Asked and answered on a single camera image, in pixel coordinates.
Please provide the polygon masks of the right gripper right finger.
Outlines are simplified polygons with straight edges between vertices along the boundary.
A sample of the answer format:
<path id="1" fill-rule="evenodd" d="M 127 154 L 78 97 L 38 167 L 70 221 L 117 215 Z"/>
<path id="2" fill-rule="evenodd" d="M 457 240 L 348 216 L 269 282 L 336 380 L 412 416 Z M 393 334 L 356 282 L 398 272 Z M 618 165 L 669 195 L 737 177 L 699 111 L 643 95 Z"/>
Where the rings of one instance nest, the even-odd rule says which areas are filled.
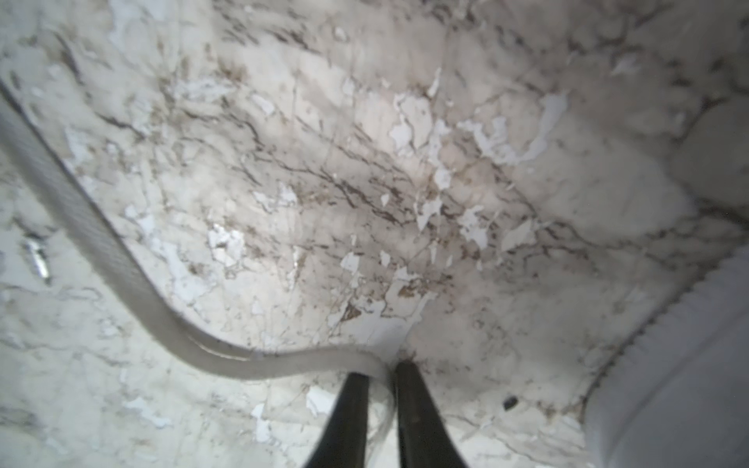
<path id="1" fill-rule="evenodd" d="M 400 466 L 466 468 L 416 363 L 398 363 L 395 390 Z"/>

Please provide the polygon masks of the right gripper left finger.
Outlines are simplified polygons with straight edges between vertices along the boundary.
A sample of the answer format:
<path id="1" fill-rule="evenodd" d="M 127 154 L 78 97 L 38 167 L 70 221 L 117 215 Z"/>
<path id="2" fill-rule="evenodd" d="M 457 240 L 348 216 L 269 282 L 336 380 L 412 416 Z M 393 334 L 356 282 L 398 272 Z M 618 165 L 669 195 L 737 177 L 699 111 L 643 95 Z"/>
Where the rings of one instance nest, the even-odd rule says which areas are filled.
<path id="1" fill-rule="evenodd" d="M 308 458 L 305 467 L 365 466 L 369 387 L 368 376 L 347 376 L 317 447 Z"/>

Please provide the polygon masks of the white sneaker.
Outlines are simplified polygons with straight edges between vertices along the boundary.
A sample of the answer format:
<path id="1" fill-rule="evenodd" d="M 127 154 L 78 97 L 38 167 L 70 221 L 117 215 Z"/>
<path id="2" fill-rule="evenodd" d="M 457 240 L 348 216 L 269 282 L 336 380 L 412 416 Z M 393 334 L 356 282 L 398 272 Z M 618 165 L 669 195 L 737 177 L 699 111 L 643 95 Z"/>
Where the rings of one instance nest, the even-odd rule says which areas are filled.
<path id="1" fill-rule="evenodd" d="M 583 432 L 596 467 L 747 466 L 747 247 L 622 347 L 587 395 Z"/>
<path id="2" fill-rule="evenodd" d="M 364 467 L 376 465 L 396 406 L 392 373 L 380 358 L 351 347 L 265 353 L 210 335 L 181 317 L 162 298 L 105 215 L 33 128 L 6 88 L 1 90 L 1 147 L 101 279 L 142 327 L 185 364 L 235 380 L 260 381 L 312 372 L 368 376 Z"/>

